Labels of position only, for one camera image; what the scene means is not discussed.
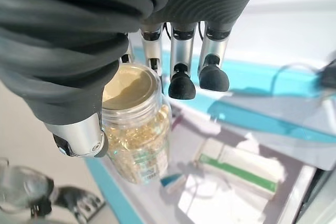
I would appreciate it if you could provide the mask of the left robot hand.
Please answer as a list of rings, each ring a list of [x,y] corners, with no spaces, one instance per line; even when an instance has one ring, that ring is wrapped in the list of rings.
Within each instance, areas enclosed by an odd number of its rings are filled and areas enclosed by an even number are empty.
[[[68,209],[78,223],[89,223],[105,206],[97,195],[74,186],[55,187],[49,200],[53,205]]]

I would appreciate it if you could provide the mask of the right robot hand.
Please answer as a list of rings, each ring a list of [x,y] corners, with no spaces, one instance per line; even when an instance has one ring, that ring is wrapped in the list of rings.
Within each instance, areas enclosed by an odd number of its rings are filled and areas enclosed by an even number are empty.
[[[230,32],[250,0],[1,0],[1,82],[28,104],[68,156],[102,157],[104,86],[140,31],[146,63],[160,71],[163,26],[171,26],[169,96],[195,97],[190,79],[196,25],[205,23],[200,86],[225,92]]]

